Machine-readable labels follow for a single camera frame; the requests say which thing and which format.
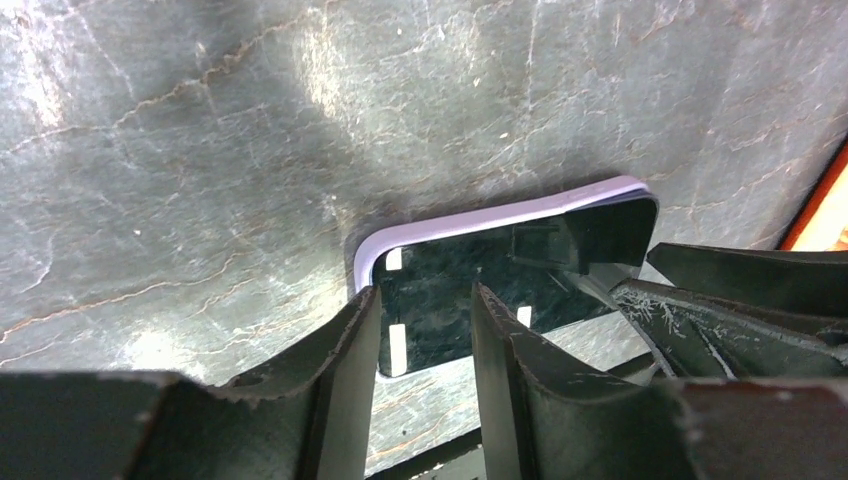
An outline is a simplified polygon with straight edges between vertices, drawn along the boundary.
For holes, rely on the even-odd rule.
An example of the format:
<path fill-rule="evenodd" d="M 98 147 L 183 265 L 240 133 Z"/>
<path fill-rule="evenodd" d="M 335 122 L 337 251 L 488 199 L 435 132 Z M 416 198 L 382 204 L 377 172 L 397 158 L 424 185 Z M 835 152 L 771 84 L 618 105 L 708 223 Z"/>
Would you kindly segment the cassava chips bag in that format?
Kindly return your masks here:
<path fill-rule="evenodd" d="M 779 250 L 847 250 L 847 142 L 822 175 Z"/>

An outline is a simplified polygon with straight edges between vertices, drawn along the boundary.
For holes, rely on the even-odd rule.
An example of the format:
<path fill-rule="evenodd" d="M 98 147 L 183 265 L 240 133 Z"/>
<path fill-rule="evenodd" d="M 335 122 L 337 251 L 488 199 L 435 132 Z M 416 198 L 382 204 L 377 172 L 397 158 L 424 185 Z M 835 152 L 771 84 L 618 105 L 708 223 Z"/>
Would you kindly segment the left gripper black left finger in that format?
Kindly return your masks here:
<path fill-rule="evenodd" d="M 1 377 L 5 479 L 360 479 L 381 298 L 222 386 L 170 371 Z"/>

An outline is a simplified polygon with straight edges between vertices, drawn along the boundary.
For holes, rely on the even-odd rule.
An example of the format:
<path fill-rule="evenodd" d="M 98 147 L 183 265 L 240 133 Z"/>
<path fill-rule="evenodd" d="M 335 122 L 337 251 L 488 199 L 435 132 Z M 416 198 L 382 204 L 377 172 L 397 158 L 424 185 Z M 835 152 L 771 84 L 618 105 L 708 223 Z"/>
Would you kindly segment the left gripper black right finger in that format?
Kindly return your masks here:
<path fill-rule="evenodd" d="M 492 479 L 843 479 L 844 377 L 660 378 L 599 370 L 473 289 L 472 343 Z"/>

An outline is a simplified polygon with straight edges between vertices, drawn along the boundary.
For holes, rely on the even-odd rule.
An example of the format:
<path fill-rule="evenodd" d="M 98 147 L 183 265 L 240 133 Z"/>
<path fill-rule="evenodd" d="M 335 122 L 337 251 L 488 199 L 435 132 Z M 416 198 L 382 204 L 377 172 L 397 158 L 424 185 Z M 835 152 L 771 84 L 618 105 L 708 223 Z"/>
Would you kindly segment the lavender phone case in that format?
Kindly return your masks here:
<path fill-rule="evenodd" d="M 372 284 L 377 259 L 395 248 L 643 198 L 654 200 L 656 196 L 644 182 L 622 175 L 536 199 L 383 228 L 366 237 L 355 250 L 353 291 Z"/>

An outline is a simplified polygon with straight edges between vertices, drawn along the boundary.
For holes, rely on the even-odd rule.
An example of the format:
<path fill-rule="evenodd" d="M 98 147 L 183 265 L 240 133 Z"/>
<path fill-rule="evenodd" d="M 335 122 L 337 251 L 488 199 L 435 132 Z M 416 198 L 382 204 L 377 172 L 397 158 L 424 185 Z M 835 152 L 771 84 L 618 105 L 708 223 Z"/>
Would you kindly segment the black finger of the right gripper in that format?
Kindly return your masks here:
<path fill-rule="evenodd" d="M 669 377 L 847 374 L 847 254 L 660 243 L 610 291 Z"/>

